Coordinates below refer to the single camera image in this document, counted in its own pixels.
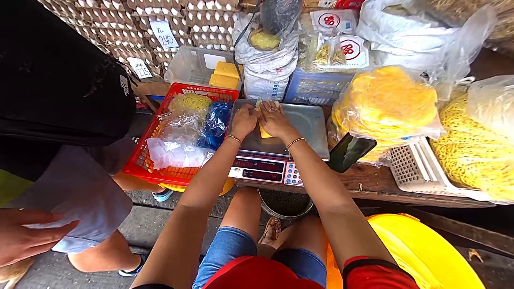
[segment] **blue plastic crate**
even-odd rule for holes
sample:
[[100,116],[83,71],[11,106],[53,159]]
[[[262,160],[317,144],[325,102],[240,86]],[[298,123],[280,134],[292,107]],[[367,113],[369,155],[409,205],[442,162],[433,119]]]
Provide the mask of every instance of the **blue plastic crate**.
[[305,73],[296,68],[291,75],[284,103],[331,105],[353,75]]

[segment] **light blue shorts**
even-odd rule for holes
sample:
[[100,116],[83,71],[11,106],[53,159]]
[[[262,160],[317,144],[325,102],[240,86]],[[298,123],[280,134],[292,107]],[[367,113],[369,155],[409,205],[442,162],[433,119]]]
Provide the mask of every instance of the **light blue shorts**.
[[2,207],[65,216],[32,228],[60,227],[79,220],[78,226],[52,248],[54,251],[80,253],[94,247],[112,235],[132,209],[132,200],[110,174],[121,170],[134,146],[131,139],[108,147],[62,146],[41,177]]

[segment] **hand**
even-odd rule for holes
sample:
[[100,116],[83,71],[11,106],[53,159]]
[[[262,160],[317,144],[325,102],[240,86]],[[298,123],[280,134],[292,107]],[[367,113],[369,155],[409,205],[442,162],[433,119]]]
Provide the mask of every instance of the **hand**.
[[243,105],[234,115],[230,134],[243,141],[246,135],[255,129],[258,118],[259,113],[251,104]]
[[259,107],[259,123],[264,130],[272,135],[279,137],[286,145],[293,140],[302,137],[300,133],[289,123],[284,114],[283,107],[277,107],[275,102],[263,101]]
[[52,249],[79,221],[60,228],[29,229],[23,225],[48,224],[62,217],[39,210],[0,209],[0,267]]

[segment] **wooden counter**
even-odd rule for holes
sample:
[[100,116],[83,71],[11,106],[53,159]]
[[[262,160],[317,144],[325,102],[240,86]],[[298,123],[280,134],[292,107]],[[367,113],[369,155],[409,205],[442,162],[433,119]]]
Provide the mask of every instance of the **wooden counter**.
[[[345,184],[354,198],[449,208],[495,206],[490,202],[479,202],[467,197],[404,192],[396,185],[391,170],[388,167],[376,168],[373,166],[355,164],[346,172],[338,175],[341,182]],[[305,188],[298,186],[276,185],[247,179],[237,179],[235,183],[240,187],[249,186],[275,191],[307,193]]]

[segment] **sneaker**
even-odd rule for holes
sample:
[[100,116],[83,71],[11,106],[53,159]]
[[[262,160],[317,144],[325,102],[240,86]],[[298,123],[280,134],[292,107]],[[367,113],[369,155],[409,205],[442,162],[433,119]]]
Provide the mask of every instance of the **sneaker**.
[[152,195],[154,196],[154,199],[156,201],[164,202],[164,201],[166,201],[167,199],[170,198],[172,193],[173,193],[173,190],[170,190],[170,189],[166,188],[164,191],[162,191],[160,193],[152,193]]
[[141,256],[141,263],[139,263],[139,266],[137,266],[137,268],[135,268],[134,270],[132,270],[130,272],[127,272],[125,270],[119,270],[118,274],[120,274],[121,276],[124,276],[124,277],[132,277],[132,276],[136,276],[141,271],[144,263],[148,259],[148,254],[147,253],[135,253],[135,255]]

